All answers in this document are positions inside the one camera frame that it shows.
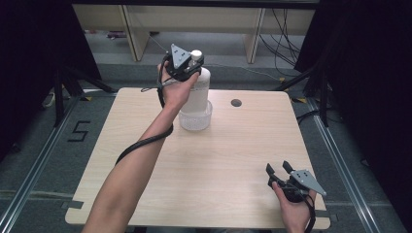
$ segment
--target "translucent container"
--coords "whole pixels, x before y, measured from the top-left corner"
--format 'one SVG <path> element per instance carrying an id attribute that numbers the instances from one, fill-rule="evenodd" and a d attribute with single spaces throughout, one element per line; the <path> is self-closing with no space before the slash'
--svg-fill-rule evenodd
<path id="1" fill-rule="evenodd" d="M 179 112 L 180 125 L 189 131 L 198 131 L 207 128 L 212 118 L 213 106 L 208 100 L 207 108 L 203 113 L 188 114 L 183 111 Z"/>

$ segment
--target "black strap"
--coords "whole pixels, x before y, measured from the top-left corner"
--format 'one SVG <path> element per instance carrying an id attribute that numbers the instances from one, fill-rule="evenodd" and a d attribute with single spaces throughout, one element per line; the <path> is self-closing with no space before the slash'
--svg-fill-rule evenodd
<path id="1" fill-rule="evenodd" d="M 310 199 L 312 200 L 312 205 L 309 204 L 306 198 L 304 199 L 306 205 L 309 208 L 309 214 L 310 214 L 310 220 L 309 220 L 308 225 L 306 226 L 305 233 L 310 233 L 312 231 L 312 228 L 315 225 L 315 221 L 316 221 L 315 202 L 313 201 L 312 197 L 310 197 Z"/>
<path id="2" fill-rule="evenodd" d="M 157 80 L 158 83 L 161 83 L 161 77 L 162 77 L 162 71 L 163 71 L 163 67 L 164 67 L 164 62 L 166 61 L 165 58 L 163 58 L 163 61 L 161 62 L 160 70 L 159 70 L 159 72 L 158 72 L 158 80 Z M 158 96 L 158 100 L 160 101 L 161 108 L 164 108 L 164 104 L 165 104 L 165 103 L 164 103 L 164 98 L 163 98 L 163 86 L 161 86 L 161 85 L 157 88 L 157 96 Z M 170 126 L 170 128 L 169 128 L 166 132 L 164 132 L 164 133 L 161 133 L 161 134 L 159 134 L 159 135 L 155 135 L 155 136 L 152 136 L 152 137 L 150 137 L 150 138 L 147 138 L 147 139 L 138 141 L 137 143 L 131 145 L 131 146 L 128 147 L 126 150 L 124 150 L 124 152 L 121 153 L 121 155 L 119 156 L 118 160 L 116 161 L 116 164 L 118 164 L 125 156 L 127 156 L 128 154 L 130 154 L 132 151 L 134 151 L 134 150 L 136 150 L 136 149 L 138 149 L 138 148 L 141 148 L 141 147 L 143 147 L 144 145 L 147 145 L 147 144 L 149 144 L 149 143 L 152 143 L 152 142 L 155 142 L 155 141 L 157 141 L 157 140 L 166 138 L 166 137 L 168 137 L 170 134 L 172 134 L 172 132 L 173 132 L 173 124 L 172 124 L 172 125 Z"/>

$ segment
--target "finger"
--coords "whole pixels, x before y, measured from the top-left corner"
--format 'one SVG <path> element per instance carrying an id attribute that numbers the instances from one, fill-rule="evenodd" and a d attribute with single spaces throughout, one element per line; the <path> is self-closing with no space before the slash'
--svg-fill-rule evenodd
<path id="1" fill-rule="evenodd" d="M 169 75 L 169 73 L 167 73 L 166 71 L 166 66 L 169 64 L 169 61 L 164 62 L 163 64 L 163 69 L 161 68 L 162 64 L 158 64 L 157 65 L 157 71 L 160 73 L 160 69 L 162 69 L 161 71 L 161 81 L 164 82 L 167 79 L 171 78 L 171 76 Z"/>
<path id="2" fill-rule="evenodd" d="M 278 185 L 278 183 L 273 182 L 272 187 L 273 187 L 273 190 L 276 193 L 276 196 L 278 197 L 278 199 L 281 203 L 288 201 L 288 199 L 285 196 L 285 193 L 284 193 L 283 189 Z"/>
<path id="3" fill-rule="evenodd" d="M 316 199 L 316 191 L 310 189 L 310 190 L 309 190 L 309 196 L 312 197 L 312 200 L 315 202 L 315 199 Z"/>
<path id="4" fill-rule="evenodd" d="M 197 82 L 197 79 L 199 79 L 199 76 L 199 72 L 192 74 L 190 78 L 186 80 L 186 83 L 188 83 L 190 86 L 193 86 Z"/>

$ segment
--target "black curtain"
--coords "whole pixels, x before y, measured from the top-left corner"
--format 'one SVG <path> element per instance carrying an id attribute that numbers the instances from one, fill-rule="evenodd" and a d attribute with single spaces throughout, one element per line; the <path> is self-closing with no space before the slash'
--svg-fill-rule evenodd
<path id="1" fill-rule="evenodd" d="M 0 1 L 0 31 L 1 161 L 40 110 L 59 67 L 101 78 L 76 14 L 65 1 Z"/>
<path id="2" fill-rule="evenodd" d="M 328 73 L 346 125 L 408 232 L 412 232 L 411 12 L 408 0 L 357 1 L 348 38 Z M 335 22 L 334 12 L 315 13 L 296 69 L 304 71 L 316 62 L 327 40 L 324 35 L 330 34 Z"/>

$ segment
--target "metal rail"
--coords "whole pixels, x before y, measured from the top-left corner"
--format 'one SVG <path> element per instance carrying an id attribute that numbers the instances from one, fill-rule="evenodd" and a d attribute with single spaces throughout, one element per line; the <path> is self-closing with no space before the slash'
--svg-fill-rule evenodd
<path id="1" fill-rule="evenodd" d="M 308 105 L 310 111 L 318 110 L 316 101 L 313 98 L 308 98 Z M 355 206 L 355 209 L 358 212 L 358 215 L 360 216 L 360 221 L 363 224 L 365 231 L 371 233 L 381 232 L 376 222 L 375 216 L 371 212 L 363 195 L 361 194 L 361 191 L 354 177 L 352 176 L 351 171 L 346 165 L 342 153 L 334 142 L 329 129 L 324 126 L 319 116 L 314 116 L 314 118 L 318 129 L 321 132 L 321 135 L 326 143 L 327 149 L 329 150 L 330 156 L 333 159 L 336 169 L 346 187 L 346 190 L 348 191 L 348 194 Z"/>
<path id="2" fill-rule="evenodd" d="M 40 151 L 36 161 L 33 163 L 29 173 L 18 189 L 16 195 L 9 204 L 7 210 L 3 213 L 0 220 L 0 229 L 2 233 L 8 233 L 12 230 L 18 215 L 24 207 L 28 197 L 30 196 L 31 190 L 33 189 L 36 182 L 39 180 L 43 169 L 45 168 L 51 154 L 54 149 L 62 131 L 66 127 L 67 121 L 73 109 L 79 103 L 80 96 L 72 97 L 66 108 L 67 114 L 62 119 L 62 121 L 52 130 L 48 140 Z"/>

